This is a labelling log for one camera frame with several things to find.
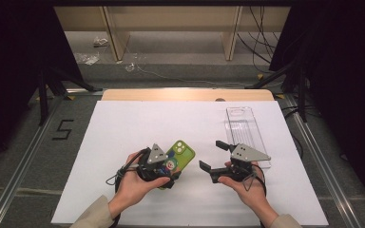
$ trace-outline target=beige sleeve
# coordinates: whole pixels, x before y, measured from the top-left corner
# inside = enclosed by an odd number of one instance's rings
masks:
[[[290,215],[281,215],[272,222],[271,228],[300,228],[300,224]]]
[[[85,212],[70,226],[71,228],[102,228],[109,227],[114,220],[108,210],[108,200],[105,196],[96,199]]]

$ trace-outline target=white paper sheet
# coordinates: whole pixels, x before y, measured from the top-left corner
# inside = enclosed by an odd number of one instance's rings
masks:
[[[202,160],[223,167],[229,152],[225,108],[253,109],[265,149],[272,157],[266,170],[267,198],[279,214],[291,214],[302,225],[326,226],[286,122],[276,102],[98,102],[58,203],[52,223],[73,223],[101,195],[111,199],[106,180],[127,155],[157,143],[166,151],[176,140],[196,151],[172,189],[155,189],[122,213],[120,224],[137,226],[255,226],[259,219],[230,188],[212,183],[199,168]]]

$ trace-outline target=green phone case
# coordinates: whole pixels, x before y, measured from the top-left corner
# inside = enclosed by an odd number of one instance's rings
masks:
[[[176,141],[173,146],[167,151],[167,160],[162,165],[164,173],[173,175],[183,169],[195,157],[195,151],[188,146],[184,141]]]

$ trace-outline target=clear plastic box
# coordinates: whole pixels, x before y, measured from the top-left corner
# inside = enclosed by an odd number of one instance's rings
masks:
[[[226,108],[224,125],[230,144],[244,143],[268,155],[251,107]],[[270,168],[271,162],[259,161],[259,167],[262,169]]]

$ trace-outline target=right hand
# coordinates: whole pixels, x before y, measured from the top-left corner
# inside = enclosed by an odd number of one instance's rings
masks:
[[[231,165],[231,162],[228,161],[225,163],[225,165],[229,167]],[[257,175],[262,179],[262,173],[257,167],[256,170],[257,170]],[[242,182],[234,181],[231,178],[221,176],[219,177],[218,181],[235,190],[239,195],[241,201],[245,205],[250,207],[252,210],[254,210],[255,207],[257,206],[262,206],[264,204],[269,205],[262,184],[257,179],[253,180],[253,183],[251,184],[251,187],[248,191],[245,190],[244,186],[242,185]]]

